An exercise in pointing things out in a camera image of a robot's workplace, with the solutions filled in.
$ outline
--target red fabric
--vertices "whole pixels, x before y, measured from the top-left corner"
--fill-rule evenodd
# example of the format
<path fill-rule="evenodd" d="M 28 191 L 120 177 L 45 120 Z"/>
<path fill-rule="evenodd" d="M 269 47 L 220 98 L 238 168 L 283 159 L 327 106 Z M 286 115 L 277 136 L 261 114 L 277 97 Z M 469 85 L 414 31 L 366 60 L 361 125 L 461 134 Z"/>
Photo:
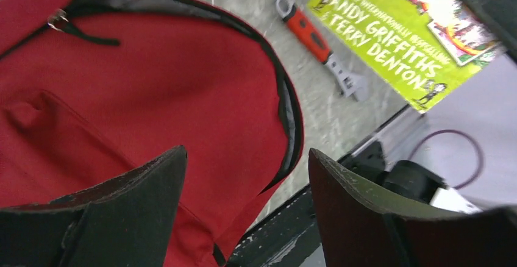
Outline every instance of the red fabric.
<path fill-rule="evenodd" d="M 10 31 L 0 51 L 66 1 L 0 1 L 4 19 L 16 14 L 0 21 Z M 214 241 L 228 256 L 272 195 L 255 199 L 285 154 L 271 60 L 214 21 L 124 13 L 73 22 L 121 46 L 47 30 L 0 60 L 0 207 L 48 202 L 182 144 L 187 176 L 165 266 L 215 266 Z"/>

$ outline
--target red bag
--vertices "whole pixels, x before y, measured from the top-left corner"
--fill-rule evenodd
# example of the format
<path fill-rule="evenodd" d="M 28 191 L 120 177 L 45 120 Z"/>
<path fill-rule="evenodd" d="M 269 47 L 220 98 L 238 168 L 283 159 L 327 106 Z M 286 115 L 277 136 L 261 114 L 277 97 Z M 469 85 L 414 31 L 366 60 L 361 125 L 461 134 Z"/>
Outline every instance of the red bag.
<path fill-rule="evenodd" d="M 302 152 L 300 105 L 267 41 L 196 0 L 2 0 L 0 12 L 0 208 L 184 145 L 164 266 L 223 265 Z"/>

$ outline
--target book cover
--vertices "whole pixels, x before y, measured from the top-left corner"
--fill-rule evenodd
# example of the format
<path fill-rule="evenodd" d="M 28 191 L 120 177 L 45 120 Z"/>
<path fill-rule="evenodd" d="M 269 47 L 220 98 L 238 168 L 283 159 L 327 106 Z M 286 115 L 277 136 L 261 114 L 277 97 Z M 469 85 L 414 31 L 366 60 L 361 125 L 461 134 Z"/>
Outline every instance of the book cover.
<path fill-rule="evenodd" d="M 309 0 L 307 5 L 421 113 L 505 52 L 459 0 Z"/>

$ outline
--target gray countertop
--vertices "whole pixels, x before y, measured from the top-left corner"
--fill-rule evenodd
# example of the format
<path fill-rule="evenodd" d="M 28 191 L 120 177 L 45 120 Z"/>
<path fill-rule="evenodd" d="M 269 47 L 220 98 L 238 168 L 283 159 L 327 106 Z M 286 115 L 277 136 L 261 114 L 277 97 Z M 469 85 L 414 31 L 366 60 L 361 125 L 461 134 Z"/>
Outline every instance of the gray countertop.
<path fill-rule="evenodd" d="M 358 103 L 339 95 L 338 86 L 331 74 L 305 50 L 281 22 L 274 8 L 275 0 L 203 1 L 240 16 L 264 34 L 291 76 L 302 104 L 305 126 L 304 156 L 294 173 L 266 205 L 257 218 L 259 221 L 308 184 L 309 148 L 318 148 L 332 158 L 339 158 L 400 110 L 405 102 L 314 18 L 314 23 L 320 27 L 343 63 L 351 70 L 368 76 L 372 94 L 368 101 Z M 295 1 L 303 5 L 308 0 Z"/>

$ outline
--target table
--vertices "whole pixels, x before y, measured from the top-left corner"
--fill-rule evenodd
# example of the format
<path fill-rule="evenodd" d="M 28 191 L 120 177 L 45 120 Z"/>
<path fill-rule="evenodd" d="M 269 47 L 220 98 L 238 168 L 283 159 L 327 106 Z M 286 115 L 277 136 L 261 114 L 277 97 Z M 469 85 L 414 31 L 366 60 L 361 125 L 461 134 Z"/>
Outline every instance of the table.
<path fill-rule="evenodd" d="M 381 78 L 352 54 L 312 17 L 345 65 L 369 78 L 371 97 L 358 103 L 342 98 L 333 77 L 295 39 L 281 22 L 275 0 L 202 0 L 222 7 L 249 22 L 269 40 L 294 82 L 305 126 L 305 151 L 297 168 L 267 203 L 255 222 L 308 184 L 307 157 L 318 148 L 338 159 L 375 128 L 400 110 L 405 102 Z M 299 5 L 308 0 L 295 0 Z"/>

